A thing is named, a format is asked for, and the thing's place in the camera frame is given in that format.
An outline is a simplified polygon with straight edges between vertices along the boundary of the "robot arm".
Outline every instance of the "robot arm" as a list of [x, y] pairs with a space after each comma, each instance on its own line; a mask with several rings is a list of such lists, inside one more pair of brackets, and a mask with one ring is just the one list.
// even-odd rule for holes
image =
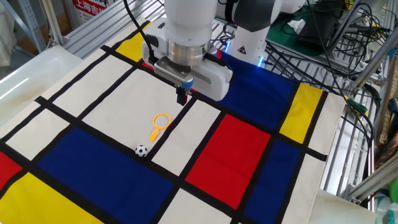
[[209, 60], [216, 49], [210, 45], [211, 23], [216, 16], [227, 17], [238, 25], [227, 54], [259, 64], [265, 54], [266, 36], [284, 2], [294, 6], [304, 0], [166, 0], [167, 18], [153, 22], [146, 36], [159, 60], [149, 60], [144, 42], [142, 58], [156, 74], [177, 87], [177, 103], [184, 105], [191, 88], [220, 101], [228, 92], [233, 71]]

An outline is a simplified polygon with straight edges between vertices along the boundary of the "magnifying glass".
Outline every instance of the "magnifying glass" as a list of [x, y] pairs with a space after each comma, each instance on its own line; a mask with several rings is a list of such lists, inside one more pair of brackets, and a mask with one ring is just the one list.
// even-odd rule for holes
[[[159, 116], [166, 116], [166, 117], [169, 119], [169, 123], [168, 123], [166, 126], [164, 126], [164, 127], [159, 127], [158, 125], [156, 125], [156, 118], [159, 117]], [[154, 117], [154, 119], [152, 120], [152, 123], [153, 123], [154, 126], [155, 126], [155, 130], [152, 132], [152, 134], [151, 134], [149, 140], [150, 140], [150, 141], [155, 141], [155, 140], [156, 140], [156, 137], [157, 137], [157, 135], [158, 135], [158, 133], [159, 133], [159, 131], [160, 131], [161, 129], [167, 128], [167, 127], [171, 124], [171, 122], [172, 122], [172, 119], [171, 119], [171, 117], [170, 117], [168, 114], [161, 113], [161, 114], [156, 115], [156, 116]]]

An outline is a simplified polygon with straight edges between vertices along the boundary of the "mondrian-pattern mat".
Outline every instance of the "mondrian-pattern mat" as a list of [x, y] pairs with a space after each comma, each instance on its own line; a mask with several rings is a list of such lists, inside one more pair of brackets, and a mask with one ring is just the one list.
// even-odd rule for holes
[[[235, 71], [226, 97], [193, 91], [182, 107], [137, 34], [0, 128], [0, 222], [307, 223], [344, 100], [219, 54]], [[159, 113], [172, 124], [150, 142]]]

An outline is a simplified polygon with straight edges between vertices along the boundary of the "toy soccer ball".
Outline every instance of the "toy soccer ball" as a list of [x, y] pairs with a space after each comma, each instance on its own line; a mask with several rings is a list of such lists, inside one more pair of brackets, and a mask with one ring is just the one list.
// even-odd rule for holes
[[136, 155], [137, 156], [146, 157], [147, 154], [148, 154], [148, 149], [145, 146], [140, 145], [140, 146], [136, 147]]

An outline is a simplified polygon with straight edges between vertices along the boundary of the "red sign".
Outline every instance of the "red sign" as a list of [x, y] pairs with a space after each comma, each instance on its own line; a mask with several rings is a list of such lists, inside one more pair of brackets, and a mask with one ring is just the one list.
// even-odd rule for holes
[[88, 13], [92, 16], [96, 16], [98, 13], [102, 12], [105, 7], [101, 6], [97, 3], [91, 2], [90, 0], [72, 0], [73, 5], [85, 13]]

